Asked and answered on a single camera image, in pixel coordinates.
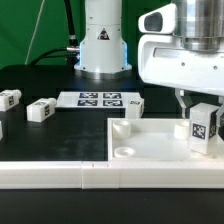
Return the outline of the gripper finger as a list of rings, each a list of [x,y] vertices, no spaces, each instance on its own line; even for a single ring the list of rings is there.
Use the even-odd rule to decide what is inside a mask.
[[[221,106],[216,112],[216,125],[222,127],[224,125],[224,96],[219,96],[218,102]]]

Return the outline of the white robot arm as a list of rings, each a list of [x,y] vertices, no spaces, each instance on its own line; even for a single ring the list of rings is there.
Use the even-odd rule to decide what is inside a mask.
[[[121,0],[85,0],[86,34],[81,74],[102,79],[128,70],[121,37]],[[183,90],[219,97],[216,124],[224,125],[224,0],[171,0],[138,19],[138,73],[149,84],[172,87],[182,108]]]

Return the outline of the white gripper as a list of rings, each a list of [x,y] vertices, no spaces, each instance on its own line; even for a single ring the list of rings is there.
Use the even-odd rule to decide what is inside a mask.
[[[186,90],[224,96],[224,2],[171,2],[142,15],[138,28],[139,75],[177,88],[183,118]]]

